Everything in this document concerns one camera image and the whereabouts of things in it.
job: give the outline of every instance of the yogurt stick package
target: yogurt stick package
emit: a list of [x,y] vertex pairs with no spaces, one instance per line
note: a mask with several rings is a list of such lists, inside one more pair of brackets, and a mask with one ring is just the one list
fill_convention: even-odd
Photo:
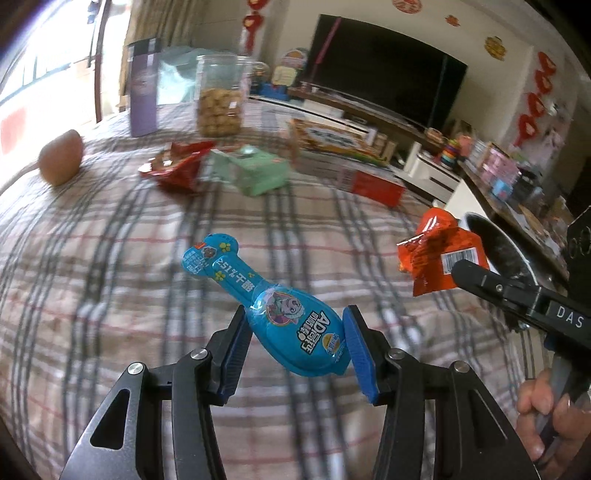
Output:
[[306,292],[262,278],[238,257],[238,242],[214,233],[183,255],[183,268],[210,277],[246,308],[252,331],[281,365],[305,377],[342,375],[350,356],[340,317]]

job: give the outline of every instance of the green box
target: green box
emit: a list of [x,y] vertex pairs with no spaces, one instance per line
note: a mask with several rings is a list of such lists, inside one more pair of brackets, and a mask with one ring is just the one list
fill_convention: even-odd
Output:
[[288,160],[252,145],[235,151],[214,149],[211,155],[214,173],[250,197],[283,187],[290,175]]

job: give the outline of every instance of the barcode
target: barcode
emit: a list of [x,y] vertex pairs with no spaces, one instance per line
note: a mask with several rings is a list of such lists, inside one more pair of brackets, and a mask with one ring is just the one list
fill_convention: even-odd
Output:
[[457,252],[449,252],[441,256],[441,263],[443,264],[443,274],[449,275],[452,273],[452,268],[460,260],[469,260],[473,263],[478,263],[478,253],[476,248],[466,248],[465,250],[458,250]]
[[355,182],[356,173],[357,171],[353,170],[352,168],[343,168],[343,170],[340,172],[338,188],[346,192],[353,190],[353,183]]

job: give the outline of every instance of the curtain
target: curtain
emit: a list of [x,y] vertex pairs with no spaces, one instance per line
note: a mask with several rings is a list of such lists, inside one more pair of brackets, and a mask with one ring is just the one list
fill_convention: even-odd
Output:
[[[195,47],[197,31],[211,0],[133,0],[125,45],[144,38],[160,38],[163,47]],[[121,58],[119,94],[125,94],[127,48]]]

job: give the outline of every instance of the blue gripper pad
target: blue gripper pad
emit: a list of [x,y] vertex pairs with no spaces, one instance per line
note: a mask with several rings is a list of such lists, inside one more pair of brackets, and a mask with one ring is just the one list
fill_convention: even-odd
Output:
[[[368,398],[369,402],[375,404],[378,401],[378,380],[376,377],[376,365],[374,359],[369,351],[369,348],[361,334],[361,330],[356,319],[356,314],[359,312],[357,307],[348,306],[343,311],[343,327],[345,328],[345,340],[349,348],[355,375],[357,375],[357,382],[363,394]],[[367,325],[361,318],[361,322],[367,328]]]

